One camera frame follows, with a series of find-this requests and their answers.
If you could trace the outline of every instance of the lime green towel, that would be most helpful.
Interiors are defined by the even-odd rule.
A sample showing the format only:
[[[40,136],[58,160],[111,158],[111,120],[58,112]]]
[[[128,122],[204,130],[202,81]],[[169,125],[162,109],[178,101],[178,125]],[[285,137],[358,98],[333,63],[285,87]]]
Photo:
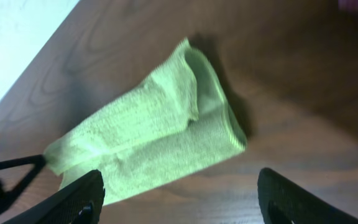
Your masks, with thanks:
[[[138,87],[45,151],[60,188],[101,171],[110,204],[243,152],[246,137],[206,57],[184,40]]]

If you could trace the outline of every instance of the wood grain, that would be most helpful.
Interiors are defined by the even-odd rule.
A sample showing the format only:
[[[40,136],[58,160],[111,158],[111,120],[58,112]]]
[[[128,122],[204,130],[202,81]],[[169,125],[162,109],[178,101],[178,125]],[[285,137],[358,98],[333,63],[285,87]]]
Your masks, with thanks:
[[[0,103],[0,161],[41,153],[185,37],[218,71],[248,150],[104,207],[101,223],[263,223],[263,167],[358,217],[358,16],[336,1],[83,0]],[[43,171],[0,222],[59,182]]]

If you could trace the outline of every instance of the cloth fold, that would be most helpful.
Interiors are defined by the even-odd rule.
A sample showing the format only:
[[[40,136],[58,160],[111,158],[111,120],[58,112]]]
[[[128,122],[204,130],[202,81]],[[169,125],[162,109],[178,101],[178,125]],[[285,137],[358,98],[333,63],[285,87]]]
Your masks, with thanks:
[[[184,40],[138,87],[45,151],[64,188],[101,171],[110,204],[243,152],[246,137],[212,66]]]

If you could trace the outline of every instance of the folded towel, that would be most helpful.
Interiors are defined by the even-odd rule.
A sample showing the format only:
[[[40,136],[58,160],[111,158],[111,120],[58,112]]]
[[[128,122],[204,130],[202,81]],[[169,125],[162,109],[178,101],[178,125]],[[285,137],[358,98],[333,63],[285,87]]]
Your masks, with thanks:
[[[243,152],[246,137],[212,66],[184,40],[138,87],[84,120],[45,151],[64,188],[101,171],[104,205]]]

